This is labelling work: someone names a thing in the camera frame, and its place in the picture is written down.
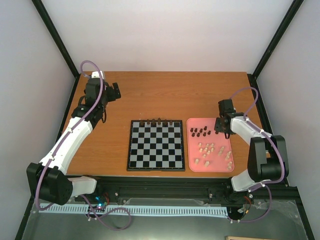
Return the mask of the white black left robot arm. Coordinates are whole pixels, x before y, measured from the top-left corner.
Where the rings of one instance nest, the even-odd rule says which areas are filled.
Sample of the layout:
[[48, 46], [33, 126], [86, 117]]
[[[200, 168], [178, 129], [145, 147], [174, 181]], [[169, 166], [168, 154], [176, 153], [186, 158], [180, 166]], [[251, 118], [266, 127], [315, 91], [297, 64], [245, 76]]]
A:
[[89, 76], [84, 96], [79, 99], [65, 131], [39, 163], [30, 163], [26, 169], [30, 192], [37, 204], [43, 200], [62, 206], [70, 198], [85, 194], [95, 202], [103, 198], [104, 188], [96, 179], [69, 178], [67, 171], [86, 137], [99, 122], [106, 122], [107, 104], [119, 98], [118, 84], [109, 85], [102, 71], [94, 71]]

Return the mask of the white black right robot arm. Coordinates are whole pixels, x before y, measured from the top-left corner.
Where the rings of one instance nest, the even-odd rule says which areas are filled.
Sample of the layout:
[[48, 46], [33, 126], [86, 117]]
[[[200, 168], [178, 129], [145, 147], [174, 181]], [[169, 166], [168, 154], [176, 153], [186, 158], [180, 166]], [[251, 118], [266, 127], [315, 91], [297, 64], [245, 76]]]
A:
[[238, 135], [249, 145], [247, 169], [230, 180], [233, 191], [253, 192], [287, 178], [289, 166], [285, 138], [264, 131], [243, 112], [236, 112], [231, 99], [219, 101], [218, 109], [215, 133], [224, 134], [226, 139]]

